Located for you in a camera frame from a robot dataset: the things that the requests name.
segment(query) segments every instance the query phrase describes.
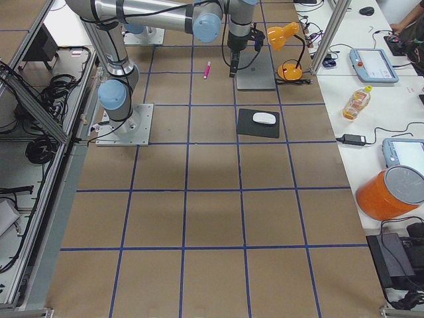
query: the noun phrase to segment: plastic bottle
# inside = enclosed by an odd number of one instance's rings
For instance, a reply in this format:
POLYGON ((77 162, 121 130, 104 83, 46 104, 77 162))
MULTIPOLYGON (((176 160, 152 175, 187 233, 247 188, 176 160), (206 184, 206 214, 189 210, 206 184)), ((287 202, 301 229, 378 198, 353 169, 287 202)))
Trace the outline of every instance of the plastic bottle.
POLYGON ((355 91, 343 109, 343 117, 347 119, 355 119, 361 110, 368 105, 371 99, 372 86, 365 86, 363 89, 355 91))

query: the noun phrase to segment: white mouse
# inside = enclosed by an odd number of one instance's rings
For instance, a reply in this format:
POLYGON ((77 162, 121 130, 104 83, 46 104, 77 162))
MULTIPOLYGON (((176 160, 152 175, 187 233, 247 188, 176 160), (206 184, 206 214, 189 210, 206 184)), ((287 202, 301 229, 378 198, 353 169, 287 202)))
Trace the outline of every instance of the white mouse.
POLYGON ((269 113, 255 113, 253 114, 253 121, 255 123, 273 125, 276 123, 276 117, 269 113))

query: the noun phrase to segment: lamp head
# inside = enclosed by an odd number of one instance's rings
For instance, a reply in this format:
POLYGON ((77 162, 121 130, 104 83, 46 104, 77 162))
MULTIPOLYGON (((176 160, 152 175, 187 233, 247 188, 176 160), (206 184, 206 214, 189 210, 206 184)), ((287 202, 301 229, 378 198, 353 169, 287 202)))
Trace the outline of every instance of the lamp head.
POLYGON ((289 37, 295 35, 299 31, 299 24, 292 22, 284 28, 273 26, 266 31, 268 42, 275 51, 280 51, 289 37))

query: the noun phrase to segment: gray lid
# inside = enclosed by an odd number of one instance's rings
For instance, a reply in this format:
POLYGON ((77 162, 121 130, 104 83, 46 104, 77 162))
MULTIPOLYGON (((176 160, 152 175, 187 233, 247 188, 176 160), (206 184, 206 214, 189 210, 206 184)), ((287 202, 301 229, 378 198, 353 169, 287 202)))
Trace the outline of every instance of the gray lid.
POLYGON ((407 166, 393 166, 386 170, 384 181, 389 192, 408 204, 424 202, 424 177, 407 166))

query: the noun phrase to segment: blue and white device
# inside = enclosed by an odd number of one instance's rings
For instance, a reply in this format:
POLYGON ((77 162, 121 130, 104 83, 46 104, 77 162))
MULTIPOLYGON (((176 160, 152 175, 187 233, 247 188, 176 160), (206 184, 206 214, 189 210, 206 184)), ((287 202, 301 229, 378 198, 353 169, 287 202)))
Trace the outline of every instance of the blue and white device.
POLYGON ((424 139, 386 138, 383 140, 383 155, 387 167, 401 164, 424 176, 424 139))
POLYGON ((349 57, 359 79, 364 83, 399 81, 386 53, 381 49, 353 48, 349 57))

